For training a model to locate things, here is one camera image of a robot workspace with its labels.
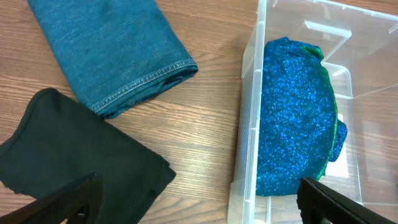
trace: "storage bin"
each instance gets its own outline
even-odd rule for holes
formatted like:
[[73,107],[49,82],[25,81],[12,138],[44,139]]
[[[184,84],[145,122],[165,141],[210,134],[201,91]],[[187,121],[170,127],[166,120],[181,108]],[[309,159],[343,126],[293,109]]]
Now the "storage bin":
[[398,209],[398,17],[322,0],[260,0],[257,13],[243,56],[228,223],[301,223],[296,195],[256,196],[264,46],[285,36],[321,47],[348,128],[320,182],[364,206]]

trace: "plastic box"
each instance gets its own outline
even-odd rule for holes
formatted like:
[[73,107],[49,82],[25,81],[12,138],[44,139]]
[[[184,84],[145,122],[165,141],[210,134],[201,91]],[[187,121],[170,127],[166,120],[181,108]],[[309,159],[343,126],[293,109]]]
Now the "plastic box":
[[[348,136],[339,159],[335,163],[329,163],[326,176],[320,182],[358,203],[363,203],[366,198],[366,203],[369,204],[396,206],[398,190],[394,187],[388,188],[380,184],[374,188],[375,192],[383,192],[380,194],[390,191],[392,198],[388,202],[380,201],[377,197],[372,201],[372,197],[364,197],[361,193],[359,173],[368,167],[366,161],[358,160],[358,151],[361,155],[375,153],[375,147],[377,149],[384,146],[372,144],[381,136],[377,133],[371,136],[368,143],[358,140],[362,137],[358,123],[362,123],[361,128],[376,127],[383,133],[391,132],[391,128],[394,128],[384,128],[385,124],[378,124],[377,119],[363,114],[366,114],[367,105],[376,105],[374,100],[382,99],[383,95],[379,98],[369,96],[378,96],[377,94],[390,87],[398,90],[398,17],[322,0],[260,0],[257,13],[257,24],[243,56],[239,141],[234,181],[229,196],[228,223],[301,223],[296,195],[256,196],[264,46],[270,40],[285,36],[290,40],[321,47],[325,56],[322,64],[329,71],[339,117],[348,128]],[[390,104],[398,105],[398,91],[390,93],[393,94],[396,94],[396,101],[391,101]],[[378,111],[383,111],[382,107],[386,105],[388,103],[380,103]],[[393,141],[394,135],[387,140]],[[391,144],[390,147],[391,151],[397,152],[393,156],[398,157],[397,145]],[[385,157],[379,157],[378,163],[386,166],[383,171],[387,174],[383,175],[397,173],[396,166],[388,166],[389,162],[383,160]],[[398,175],[392,178],[393,185],[398,181],[397,177]]]

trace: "blue glittery cloth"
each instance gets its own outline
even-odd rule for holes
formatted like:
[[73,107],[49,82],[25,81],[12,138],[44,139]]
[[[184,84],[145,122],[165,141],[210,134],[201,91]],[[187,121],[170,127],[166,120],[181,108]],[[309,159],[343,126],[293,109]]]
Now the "blue glittery cloth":
[[28,0],[80,103],[114,118],[198,67],[154,0]]
[[289,40],[264,49],[256,194],[296,194],[302,177],[318,180],[347,135],[319,47]]

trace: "wooden table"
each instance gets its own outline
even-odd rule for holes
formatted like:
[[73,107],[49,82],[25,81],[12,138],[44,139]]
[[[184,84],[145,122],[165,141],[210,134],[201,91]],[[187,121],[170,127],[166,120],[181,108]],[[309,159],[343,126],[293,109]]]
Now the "wooden table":
[[[341,2],[398,14],[395,0]],[[109,122],[164,156],[177,172],[142,223],[226,223],[238,135],[241,61],[256,21],[257,1],[157,3],[200,71]],[[26,0],[0,1],[0,142],[14,132],[33,94],[49,86],[74,97]],[[380,105],[388,110],[378,109]],[[367,167],[359,173],[364,204],[398,222],[398,86],[363,98],[357,107],[369,121],[356,124],[358,148],[366,144],[381,149],[358,151],[358,162]],[[368,131],[374,123],[385,126]],[[0,183],[0,216],[31,201]]]

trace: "black fabric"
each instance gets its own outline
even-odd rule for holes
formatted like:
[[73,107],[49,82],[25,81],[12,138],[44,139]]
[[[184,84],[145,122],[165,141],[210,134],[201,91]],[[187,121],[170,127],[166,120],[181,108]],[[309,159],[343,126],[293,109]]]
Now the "black fabric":
[[175,177],[169,163],[52,88],[36,93],[0,146],[0,180],[42,198],[83,177],[104,180],[97,223],[137,223]]

